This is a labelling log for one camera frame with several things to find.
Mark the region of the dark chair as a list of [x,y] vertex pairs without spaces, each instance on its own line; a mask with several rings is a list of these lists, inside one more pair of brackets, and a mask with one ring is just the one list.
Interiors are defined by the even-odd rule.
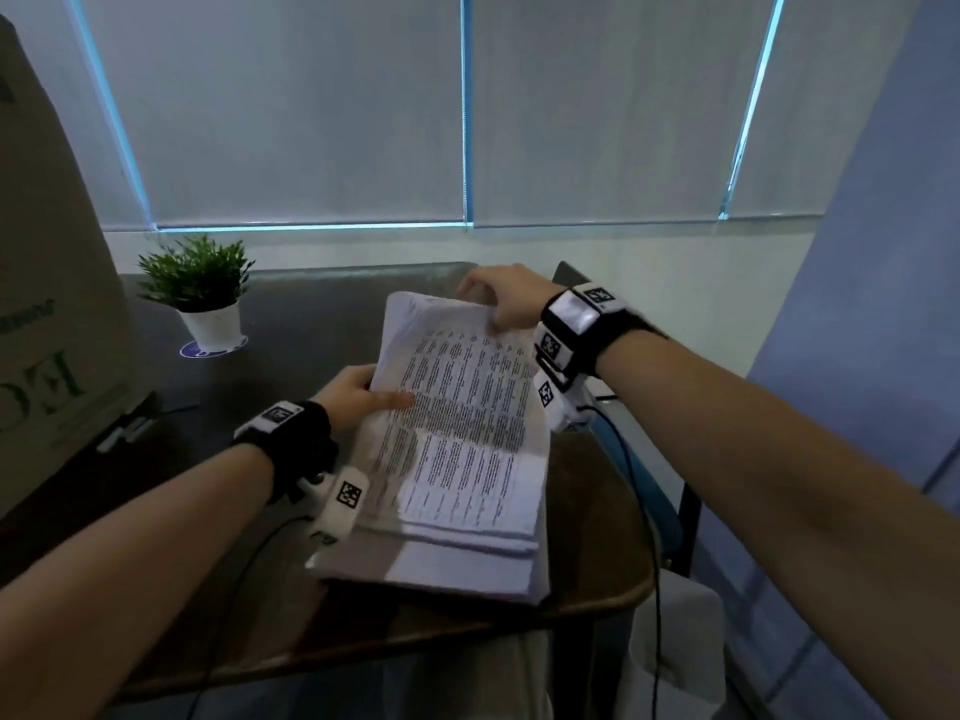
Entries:
[[600,412],[587,431],[639,493],[667,569],[690,578],[702,501],[607,386],[589,381],[586,390]]

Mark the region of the green plant in white pot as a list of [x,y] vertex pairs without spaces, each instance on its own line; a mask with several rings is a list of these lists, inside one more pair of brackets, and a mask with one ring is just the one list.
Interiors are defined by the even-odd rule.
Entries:
[[137,258],[138,296],[178,313],[199,356],[226,354],[245,344],[239,302],[254,265],[243,241],[202,233],[161,243]]

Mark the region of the grey roller blind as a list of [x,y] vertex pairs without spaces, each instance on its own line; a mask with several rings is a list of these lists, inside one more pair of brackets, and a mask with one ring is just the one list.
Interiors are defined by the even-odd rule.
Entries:
[[776,0],[471,0],[477,228],[715,220]]
[[784,0],[731,218],[825,213],[921,0]]
[[104,231],[156,228],[82,0],[0,0]]
[[464,216],[461,0],[78,0],[151,222]]

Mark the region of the person's right hand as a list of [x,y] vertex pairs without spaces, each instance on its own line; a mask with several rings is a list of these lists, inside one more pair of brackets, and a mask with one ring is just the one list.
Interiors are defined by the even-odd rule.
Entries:
[[566,288],[525,265],[485,265],[463,277],[456,298],[493,309],[486,326],[491,337],[534,328],[546,304]]

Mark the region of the white pen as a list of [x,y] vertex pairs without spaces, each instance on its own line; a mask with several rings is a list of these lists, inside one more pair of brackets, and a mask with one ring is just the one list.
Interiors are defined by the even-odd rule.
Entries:
[[108,454],[121,444],[135,443],[158,418],[150,415],[131,416],[122,424],[116,426],[95,447],[98,454]]

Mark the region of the blue round coaster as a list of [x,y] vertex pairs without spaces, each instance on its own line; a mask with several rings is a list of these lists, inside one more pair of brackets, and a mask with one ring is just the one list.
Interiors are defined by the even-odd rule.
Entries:
[[194,360],[213,359],[213,358],[222,357],[222,356],[234,353],[238,350],[241,350],[244,347],[246,347],[248,342],[249,342],[249,338],[247,336],[241,336],[240,341],[230,348],[227,348],[224,350],[218,350],[218,351],[207,351],[207,350],[202,350],[196,340],[191,340],[188,343],[186,343],[179,350],[178,353],[181,357],[186,359],[194,359]]

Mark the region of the person's left forearm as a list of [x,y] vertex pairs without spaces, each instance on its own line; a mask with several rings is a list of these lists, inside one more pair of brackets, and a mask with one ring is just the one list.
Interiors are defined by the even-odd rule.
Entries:
[[263,511],[240,444],[90,524],[0,589],[0,720],[91,720]]

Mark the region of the printed paper stack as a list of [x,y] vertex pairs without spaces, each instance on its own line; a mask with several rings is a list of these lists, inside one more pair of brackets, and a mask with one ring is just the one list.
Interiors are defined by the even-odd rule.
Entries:
[[414,396],[358,428],[322,508],[361,494],[350,530],[319,517],[318,579],[540,604],[550,593],[550,432],[533,333],[491,336],[494,310],[411,291],[386,300],[375,391]]

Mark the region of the brown cardboard box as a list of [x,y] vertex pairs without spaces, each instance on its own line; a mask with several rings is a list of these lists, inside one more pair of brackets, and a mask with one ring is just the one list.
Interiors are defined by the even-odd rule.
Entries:
[[151,386],[83,179],[0,16],[0,520]]

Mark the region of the person's right forearm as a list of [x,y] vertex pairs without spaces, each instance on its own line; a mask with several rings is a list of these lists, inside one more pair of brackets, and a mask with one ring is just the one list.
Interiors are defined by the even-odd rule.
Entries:
[[673,340],[596,372],[891,720],[960,720],[960,517]]

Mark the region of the person's left hand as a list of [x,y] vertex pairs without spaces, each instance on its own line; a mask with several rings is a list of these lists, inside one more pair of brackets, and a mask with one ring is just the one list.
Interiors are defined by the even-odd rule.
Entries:
[[[362,415],[361,392],[371,391],[371,385],[377,370],[377,364],[352,364],[345,366],[331,381],[324,385],[309,401],[318,404],[326,413],[331,435],[353,430],[367,417]],[[377,392],[397,392],[397,390],[377,390]]]

